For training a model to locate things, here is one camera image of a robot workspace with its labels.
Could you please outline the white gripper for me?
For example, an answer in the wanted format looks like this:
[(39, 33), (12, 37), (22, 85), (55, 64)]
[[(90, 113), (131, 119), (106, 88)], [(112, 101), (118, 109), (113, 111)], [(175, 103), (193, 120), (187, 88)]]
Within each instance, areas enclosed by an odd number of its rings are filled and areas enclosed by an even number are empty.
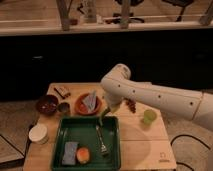
[(103, 126), (103, 119), (109, 113), (115, 113), (122, 103), (122, 98), (116, 95), (105, 94), (105, 101), (107, 103), (107, 108), (99, 116), (99, 125)]

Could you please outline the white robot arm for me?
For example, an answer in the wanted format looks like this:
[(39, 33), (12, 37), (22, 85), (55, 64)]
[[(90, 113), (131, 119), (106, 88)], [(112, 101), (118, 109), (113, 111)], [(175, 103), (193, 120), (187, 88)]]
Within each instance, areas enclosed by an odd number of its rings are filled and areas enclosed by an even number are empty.
[(109, 107), (128, 98), (180, 115), (213, 132), (213, 94), (135, 82), (130, 77), (131, 70), (125, 64), (117, 64), (101, 79)]

